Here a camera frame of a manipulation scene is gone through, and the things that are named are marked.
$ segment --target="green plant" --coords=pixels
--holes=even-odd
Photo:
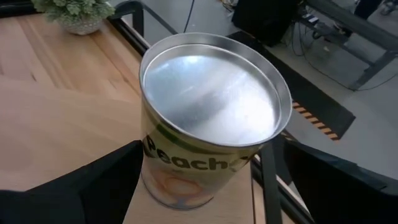
[[[48,21],[75,24],[82,20],[104,19],[114,13],[106,0],[32,0],[38,12]]]

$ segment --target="potted plant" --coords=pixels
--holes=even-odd
[[[86,35],[97,31],[102,20],[114,13],[106,0],[32,0],[48,21],[57,21],[72,34]]]

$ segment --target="open can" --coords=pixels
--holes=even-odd
[[[292,99],[277,69],[249,47],[187,33],[142,59],[142,179],[160,203],[197,208],[286,126]]]

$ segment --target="can label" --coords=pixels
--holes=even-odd
[[[206,144],[186,142],[186,136],[143,112],[142,178],[152,196],[173,208],[191,209],[207,203],[258,150],[258,146],[205,149]]]

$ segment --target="white pot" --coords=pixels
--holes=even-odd
[[[68,32],[72,34],[78,35],[87,35],[94,33],[98,29],[100,29],[103,21],[102,19],[83,19],[80,22],[74,24],[65,24],[62,21],[58,21],[58,23]]]

